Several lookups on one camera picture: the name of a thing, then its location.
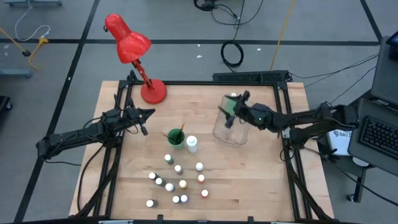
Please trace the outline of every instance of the wire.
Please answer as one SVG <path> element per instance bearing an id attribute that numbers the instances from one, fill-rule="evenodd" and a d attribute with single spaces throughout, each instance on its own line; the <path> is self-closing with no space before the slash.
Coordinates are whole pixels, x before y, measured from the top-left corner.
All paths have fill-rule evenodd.
<path id="1" fill-rule="evenodd" d="M 241 14 L 240 14 L 239 19 L 238 19 L 238 27 L 236 28 L 236 32 L 235 32 L 234 38 L 232 40 L 224 42 L 223 45 L 221 46 L 221 58 L 223 59 L 224 64 L 231 70 L 231 72 L 235 72 L 232 68 L 238 68 L 239 66 L 241 66 L 241 64 L 243 62 L 243 58 L 244 58 L 242 47 L 238 43 L 236 43 L 234 41 L 236 36 L 237 36 L 237 34 L 238 34 L 239 26 L 240 26 L 240 23 L 241 23 L 244 2 L 245 2 L 245 0 L 243 0 L 243 2 L 242 2 Z M 236 48 L 238 48 L 239 53 L 241 54 L 241 58 L 239 59 L 239 61 L 237 63 L 231 63 L 231 62 L 229 62 L 229 61 L 227 61 L 225 59 L 224 49 L 225 49 L 225 46 L 227 46 L 228 44 L 233 44 Z"/>
<path id="2" fill-rule="evenodd" d="M 205 1 L 201 6 L 198 5 L 198 0 L 193 0 L 193 5 L 202 11 L 211 11 L 214 9 L 214 0 Z"/>
<path id="3" fill-rule="evenodd" d="M 223 9 L 222 7 L 220 9 L 222 11 L 228 13 L 230 16 L 235 17 L 236 19 L 238 19 L 238 16 L 232 11 L 232 9 L 230 7 L 228 7 L 228 6 L 224 5 L 224 4 L 217 4 L 217 5 L 215 5 L 214 9 L 218 9 L 218 6 L 223 6 L 223 7 L 227 8 L 229 10 L 229 12 L 231 12 L 231 13 L 229 13 L 226 9 Z"/>
<path id="4" fill-rule="evenodd" d="M 283 153 L 284 150 L 285 150 L 285 149 L 282 149 L 282 150 L 280 151 L 280 153 L 279 153 L 279 159 L 281 159 L 282 161 L 286 162 L 286 160 L 282 158 L 282 153 Z M 294 157 L 295 155 L 296 155 L 296 151 L 293 150 L 293 154 L 292 154 L 287 160 L 288 160 L 288 161 L 289 161 L 289 160 L 292 160 L 293 157 Z"/>
<path id="5" fill-rule="evenodd" d="M 376 57 L 369 58 L 368 60 L 365 60 L 365 61 L 363 61 L 363 62 L 361 62 L 361 63 L 359 63 L 359 64 L 357 64 L 357 65 L 353 65 L 353 66 L 348 67 L 348 68 L 353 68 L 353 67 L 356 67 L 356 66 L 358 66 L 358 65 L 362 65 L 363 63 L 368 62 L 368 61 L 370 61 L 370 60 L 372 60 L 372 59 L 374 59 L 374 58 L 376 58 Z M 339 73 L 339 72 L 340 72 L 340 70 L 335 71 L 335 72 L 331 73 L 330 75 L 328 75 L 327 77 L 323 77 L 323 78 L 321 78 L 321 79 L 319 79 L 319 80 L 317 80 L 317 81 L 315 81 L 315 82 L 313 82 L 313 83 L 311 83 L 311 84 L 308 84 L 308 85 L 304 86 L 304 88 L 310 87 L 310 86 L 312 86 L 312 85 L 314 85 L 314 84 L 316 84 L 316 83 L 318 83 L 318 82 L 320 82 L 320 81 L 322 81 L 322 80 L 324 80 L 324 79 L 326 79 L 326 78 L 329 78 L 329 77 L 331 77 L 331 76 L 333 76 L 333 75 L 336 75 L 336 74 Z"/>
<path id="6" fill-rule="evenodd" d="M 334 103 L 339 97 L 343 96 L 348 90 L 350 90 L 352 87 L 354 87 L 359 81 L 361 81 L 371 70 L 375 69 L 375 67 L 369 69 L 359 80 L 357 80 L 356 82 L 354 82 L 354 84 L 352 84 L 348 89 L 346 89 L 346 91 L 344 91 L 342 94 L 338 95 L 332 102 L 330 102 L 330 104 Z"/>
<path id="7" fill-rule="evenodd" d="M 98 155 L 98 153 L 100 153 L 101 149 L 104 148 L 103 145 L 101 145 L 101 147 L 88 159 L 87 163 L 85 164 L 82 172 L 81 172 L 81 176 L 80 176 L 80 180 L 79 180 L 79 187 L 78 187 L 78 191 L 77 191 L 77 210 L 80 212 L 81 211 L 81 207 L 80 207 L 80 195 L 81 195 L 81 185 L 83 183 L 83 176 L 86 172 L 86 169 L 88 167 L 88 164 L 90 164 L 90 162 L 94 159 L 94 157 L 96 157 Z"/>
<path id="8" fill-rule="evenodd" d="M 325 75 L 336 74 L 336 73 L 338 73 L 338 72 L 342 72 L 342 71 L 347 70 L 347 69 L 349 69 L 349 68 L 357 67 L 357 66 L 362 65 L 363 63 L 366 63 L 366 62 L 368 62 L 368 61 L 370 61 L 370 60 L 372 60 L 372 59 L 374 59 L 374 58 L 376 58 L 376 57 L 378 57 L 378 56 L 379 56 L 379 53 L 376 53 L 376 54 L 370 55 L 370 56 L 368 56 L 368 57 L 366 57 L 366 58 L 364 58 L 364 59 L 362 59 L 362 60 L 360 60 L 360 61 L 358 61 L 358 62 L 355 62 L 354 64 L 349 65 L 349 66 L 347 66 L 347 67 L 345 67 L 345 68 L 339 69 L 339 70 L 337 70 L 337 71 L 335 71 L 335 72 L 325 73 L 325 74 L 321 74 L 321 75 L 313 75 L 313 76 L 309 76 L 309 77 L 301 77 L 301 76 L 298 76 L 298 75 L 293 74 L 293 73 L 291 73 L 291 72 L 289 72 L 289 73 L 290 73 L 291 75 L 297 77 L 297 78 L 304 78 L 304 79 L 306 79 L 306 78 L 322 77 L 322 76 L 325 76 Z"/>
<path id="9" fill-rule="evenodd" d="M 137 128 L 137 125 L 134 125 L 134 127 L 136 127 L 136 132 L 135 133 L 132 133 L 130 130 L 128 130 L 128 128 L 126 128 L 126 131 L 128 132 L 128 133 L 130 133 L 130 134 L 138 134 L 138 128 Z"/>
<path id="10" fill-rule="evenodd" d="M 26 38 L 26 39 L 20 39 L 20 38 L 18 37 L 18 31 L 17 31 L 18 24 L 19 24 L 19 22 L 20 22 L 23 18 L 25 18 L 25 16 L 27 15 L 27 13 L 28 13 L 29 11 L 30 11 L 30 0 L 27 0 L 27 10 L 26 10 L 26 12 L 22 15 L 22 17 L 18 19 L 17 23 L 15 23 L 15 26 L 14 26 L 15 37 L 16 37 L 17 40 L 19 40 L 19 41 L 28 41 L 28 40 L 30 40 L 30 39 L 37 33 L 37 31 L 39 31 L 39 29 L 41 29 L 41 28 L 43 28 L 43 27 L 46 27 L 48 30 L 47 30 L 47 32 L 46 32 L 44 35 L 42 35 L 42 37 L 45 37 L 46 35 L 49 35 L 49 33 L 50 33 L 50 29 L 51 29 L 50 26 L 48 26 L 48 25 L 41 25 L 41 26 L 39 26 L 39 27 L 36 29 L 36 31 L 35 31 L 30 37 L 28 37 L 28 38 Z"/>
<path id="11" fill-rule="evenodd" d="M 350 180 L 352 180 L 352 181 L 355 182 L 356 184 L 358 184 L 358 185 L 360 185 L 361 187 L 363 187 L 364 189 L 368 190 L 369 192 L 371 192 L 371 193 L 374 194 L 375 196 L 377 196 L 377 197 L 379 197 L 379 198 L 385 200 L 386 202 L 389 202 L 389 203 L 391 203 L 391 204 L 393 204 L 393 205 L 395 205 L 395 206 L 398 207 L 398 203 L 396 203 L 396 202 L 394 202 L 394 201 L 392 201 L 392 200 L 390 200 L 390 199 L 388 199 L 388 198 L 385 198 L 385 197 L 383 197 L 382 195 L 379 195 L 378 193 L 376 193 L 375 191 L 373 191 L 373 190 L 370 189 L 369 187 L 367 187 L 367 186 L 361 184 L 360 182 L 354 180 L 354 179 L 353 179 L 352 177 L 350 177 L 345 171 L 343 171 L 343 170 L 342 170 L 340 167 L 338 167 L 335 163 L 331 162 L 331 161 L 329 160 L 329 158 L 325 157 L 323 154 L 321 154 L 321 153 L 319 153 L 319 152 L 317 152 L 317 151 L 315 151 L 315 150 L 313 150 L 313 149 L 307 148 L 307 147 L 305 147 L 304 149 L 309 150 L 309 151 L 312 151 L 312 152 L 318 154 L 320 157 L 324 158 L 326 161 L 328 161 L 331 165 L 333 165 L 334 167 L 336 167 L 336 169 L 340 170 L 340 172 L 342 172 L 345 176 L 347 176 Z"/>
<path id="12" fill-rule="evenodd" d="M 58 144 L 58 146 L 56 146 L 56 148 L 50 153 L 48 158 L 51 158 L 55 153 L 57 153 L 58 149 L 61 147 L 61 145 L 63 143 L 65 143 L 69 139 L 75 137 L 76 135 L 77 135 L 77 133 L 76 134 L 72 134 L 71 136 L 67 137 L 64 141 L 62 141 L 60 144 Z M 37 157 L 40 158 L 39 149 L 37 149 Z M 81 164 L 74 164 L 74 163 L 71 163 L 71 162 L 63 162 L 63 161 L 50 162 L 47 159 L 44 159 L 44 162 L 46 162 L 48 164 L 68 164 L 68 165 L 71 165 L 71 166 L 81 166 Z"/>
<path id="13" fill-rule="evenodd" d="M 292 3 L 290 4 L 289 12 L 287 13 L 286 18 L 285 18 L 284 26 L 282 27 L 282 31 L 280 32 L 278 44 L 276 45 L 274 56 L 272 57 L 271 68 L 269 69 L 270 71 L 272 71 L 272 68 L 274 67 L 274 62 L 275 62 L 276 55 L 278 54 L 280 41 L 282 40 L 282 37 L 284 35 L 285 29 L 286 29 L 286 25 L 287 25 L 287 21 L 289 21 L 290 15 L 292 14 L 292 9 L 294 7 L 294 2 L 295 2 L 295 0 L 292 0 Z"/>
<path id="14" fill-rule="evenodd" d="M 246 22 L 241 22 L 240 25 L 245 25 L 245 24 L 247 24 L 248 22 L 252 21 L 252 20 L 257 16 L 257 14 L 259 13 L 259 11 L 260 11 L 260 9 L 261 9 L 261 6 L 262 6 L 262 3 L 263 3 L 263 2 L 264 2 L 264 0 L 261 0 L 260 6 L 258 7 L 256 13 L 252 16 L 251 19 L 249 19 L 249 20 L 246 21 Z M 217 6 L 225 6 L 225 5 L 223 5 L 223 4 L 214 5 L 214 7 L 215 7 L 214 9 L 217 9 Z M 238 17 L 236 16 L 236 14 L 235 14 L 228 6 L 225 6 L 225 7 L 227 7 L 227 8 L 233 13 L 233 15 L 231 15 L 231 16 L 233 16 L 233 17 L 235 17 L 236 19 L 238 19 Z M 216 17 L 214 16 L 214 14 L 213 14 L 213 10 L 211 10 L 211 16 L 213 17 L 213 19 L 214 19 L 217 23 L 223 24 L 223 25 L 227 25 L 227 26 L 236 26 L 236 23 L 232 24 L 232 23 L 227 23 L 227 22 L 220 22 L 219 20 L 217 20 Z"/>
<path id="15" fill-rule="evenodd" d="M 71 166 L 81 166 L 81 164 L 74 164 L 74 163 L 71 163 L 71 162 L 63 162 L 63 161 L 57 161 L 57 162 L 44 161 L 44 162 L 46 162 L 48 164 L 68 164 L 68 165 L 71 165 Z"/>
<path id="16" fill-rule="evenodd" d="M 36 54 L 37 50 L 38 50 L 41 46 L 43 46 L 44 44 L 47 44 L 48 42 L 49 42 L 49 40 L 47 40 L 46 38 L 43 38 L 43 37 L 40 37 L 40 38 L 39 38 L 39 44 L 36 46 L 35 50 L 33 51 L 33 53 L 32 53 L 32 54 L 30 55 L 30 57 L 29 57 L 29 65 L 30 65 L 32 68 L 38 70 L 37 67 L 35 67 L 34 65 L 32 65 L 31 60 L 33 59 L 33 56 Z"/>
<path id="17" fill-rule="evenodd" d="M 90 139 L 90 140 L 94 140 L 94 138 L 93 138 L 92 136 L 86 136 L 85 130 L 86 130 L 86 126 L 87 126 L 90 122 L 95 121 L 95 120 L 97 120 L 97 119 L 101 119 L 101 117 L 89 119 L 89 120 L 85 123 L 85 125 L 83 125 L 83 129 L 82 129 L 82 132 L 81 132 L 82 135 L 83 135 L 83 138 L 85 138 L 85 139 Z"/>

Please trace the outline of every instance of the red desk lamp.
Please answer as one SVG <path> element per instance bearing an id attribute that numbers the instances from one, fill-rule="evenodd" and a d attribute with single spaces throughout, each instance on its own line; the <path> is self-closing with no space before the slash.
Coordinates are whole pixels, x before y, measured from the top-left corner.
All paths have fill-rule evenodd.
<path id="1" fill-rule="evenodd" d="M 141 66 L 139 58 L 143 56 L 152 44 L 150 40 L 127 26 L 118 14 L 110 14 L 105 19 L 105 28 L 116 39 L 119 59 L 122 63 L 132 63 L 138 70 L 144 84 L 141 87 L 141 96 L 147 103 L 160 103 L 166 98 L 166 86 L 159 79 L 149 79 Z"/>

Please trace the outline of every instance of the white cable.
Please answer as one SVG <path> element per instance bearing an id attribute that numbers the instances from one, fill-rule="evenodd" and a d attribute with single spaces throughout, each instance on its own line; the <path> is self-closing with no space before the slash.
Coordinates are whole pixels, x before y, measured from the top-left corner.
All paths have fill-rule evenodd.
<path id="1" fill-rule="evenodd" d="M 36 29 L 36 31 L 35 31 L 29 38 L 20 39 L 20 38 L 18 37 L 18 32 L 17 32 L 18 23 L 27 15 L 27 13 L 29 12 L 29 10 L 30 10 L 30 0 L 27 0 L 27 10 L 26 10 L 26 12 L 22 15 L 22 17 L 21 17 L 20 19 L 18 19 L 18 21 L 17 21 L 17 23 L 15 23 L 15 27 L 14 27 L 14 30 L 15 30 L 15 37 L 16 37 L 17 40 L 19 40 L 19 41 L 28 41 L 28 40 L 30 40 L 30 39 L 37 33 L 37 31 L 39 31 L 39 29 L 41 29 L 41 28 L 43 28 L 43 27 L 47 27 L 48 30 L 47 30 L 47 32 L 46 32 L 44 35 L 42 35 L 42 37 L 45 37 L 46 35 L 48 35 L 48 34 L 50 33 L 50 29 L 51 29 L 50 26 L 48 26 L 48 25 L 41 25 L 41 26 L 39 26 L 39 27 Z"/>

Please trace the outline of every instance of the white bottle cap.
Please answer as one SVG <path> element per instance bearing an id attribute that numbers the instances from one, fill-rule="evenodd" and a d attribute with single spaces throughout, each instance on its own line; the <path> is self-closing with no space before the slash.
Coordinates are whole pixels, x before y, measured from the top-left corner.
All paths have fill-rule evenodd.
<path id="1" fill-rule="evenodd" d="M 201 195 L 202 195 L 203 197 L 207 197 L 207 196 L 209 195 L 209 191 L 207 191 L 207 190 L 202 190 L 202 191 L 201 191 Z"/>
<path id="2" fill-rule="evenodd" d="M 197 163 L 197 171 L 202 171 L 203 170 L 203 164 L 201 162 Z"/>
<path id="3" fill-rule="evenodd" d="M 180 202 L 180 197 L 179 196 L 174 196 L 173 197 L 173 202 L 174 203 L 179 203 Z"/>
<path id="4" fill-rule="evenodd" d="M 152 208 L 155 205 L 155 202 L 153 200 L 148 200 L 147 201 L 147 207 Z"/>
<path id="5" fill-rule="evenodd" d="M 187 138 L 187 144 L 188 146 L 196 146 L 196 144 L 198 143 L 198 140 L 195 136 L 189 136 Z"/>
<path id="6" fill-rule="evenodd" d="M 154 172 L 150 172 L 150 173 L 149 173 L 149 178 L 150 178 L 151 180 L 154 180 L 154 179 L 156 178 L 156 174 L 155 174 Z"/>
<path id="7" fill-rule="evenodd" d="M 166 190 L 167 190 L 168 192 L 173 191 L 173 190 L 174 190 L 173 184 L 170 184 L 170 183 L 166 184 Z"/>
<path id="8" fill-rule="evenodd" d="M 181 202 L 187 202 L 187 201 L 188 201 L 188 196 L 181 195 Z"/>
<path id="9" fill-rule="evenodd" d="M 155 183 L 156 183 L 157 185 L 161 185 L 161 184 L 163 183 L 162 178 L 156 178 Z"/>
<path id="10" fill-rule="evenodd" d="M 181 181 L 180 181 L 180 187 L 181 187 L 181 188 L 187 187 L 187 181 L 181 180 Z"/>
<path id="11" fill-rule="evenodd" d="M 177 165 L 177 166 L 174 167 L 174 170 L 175 170 L 176 172 L 180 172 L 181 169 L 182 169 L 182 168 L 181 168 L 180 165 Z"/>
<path id="12" fill-rule="evenodd" d="M 200 174 L 200 175 L 198 176 L 198 180 L 199 180 L 200 182 L 205 181 L 205 176 L 204 176 L 203 174 Z"/>
<path id="13" fill-rule="evenodd" d="M 167 154 L 166 156 L 164 156 L 164 159 L 165 159 L 166 161 L 169 161 L 169 160 L 172 159 L 172 156 L 170 156 L 169 154 Z"/>

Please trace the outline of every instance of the lamp shade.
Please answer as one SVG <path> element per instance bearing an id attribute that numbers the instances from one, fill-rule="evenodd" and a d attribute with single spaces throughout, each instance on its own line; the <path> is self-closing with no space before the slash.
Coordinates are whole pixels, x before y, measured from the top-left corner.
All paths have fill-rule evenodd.
<path id="1" fill-rule="evenodd" d="M 108 15 L 105 19 L 105 26 L 116 39 L 116 50 L 122 63 L 131 63 L 139 59 L 152 44 L 146 36 L 131 31 L 118 14 Z"/>

